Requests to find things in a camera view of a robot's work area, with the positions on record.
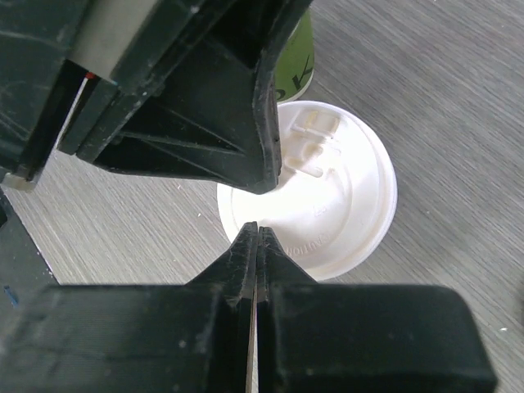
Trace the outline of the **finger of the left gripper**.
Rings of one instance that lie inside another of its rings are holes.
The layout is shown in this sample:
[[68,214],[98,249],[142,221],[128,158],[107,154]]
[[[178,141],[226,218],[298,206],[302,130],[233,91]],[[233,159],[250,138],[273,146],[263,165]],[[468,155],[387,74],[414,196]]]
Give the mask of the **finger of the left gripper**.
[[282,160],[273,72],[306,1],[212,1],[206,27],[178,39],[144,98],[121,98],[92,140],[119,174],[273,190]]

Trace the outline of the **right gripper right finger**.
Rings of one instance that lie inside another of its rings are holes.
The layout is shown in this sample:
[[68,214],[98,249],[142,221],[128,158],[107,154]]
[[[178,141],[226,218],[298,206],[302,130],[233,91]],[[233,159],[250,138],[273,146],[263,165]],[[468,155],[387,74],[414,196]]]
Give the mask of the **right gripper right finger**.
[[261,228],[263,392],[493,392],[498,378],[465,300],[448,287],[314,281]]

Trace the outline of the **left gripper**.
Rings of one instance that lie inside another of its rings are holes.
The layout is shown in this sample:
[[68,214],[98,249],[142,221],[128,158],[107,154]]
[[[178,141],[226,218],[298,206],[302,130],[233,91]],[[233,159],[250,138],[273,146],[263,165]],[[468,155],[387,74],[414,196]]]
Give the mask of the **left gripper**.
[[90,165],[121,98],[156,91],[175,42],[212,1],[4,1],[1,183],[33,189],[53,151]]

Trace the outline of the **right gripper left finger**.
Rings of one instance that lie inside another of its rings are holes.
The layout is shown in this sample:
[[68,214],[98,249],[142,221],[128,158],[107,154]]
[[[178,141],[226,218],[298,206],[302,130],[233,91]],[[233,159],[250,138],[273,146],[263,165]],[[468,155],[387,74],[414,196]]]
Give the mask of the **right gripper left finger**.
[[4,392],[248,392],[258,227],[183,285],[41,290],[1,345]]

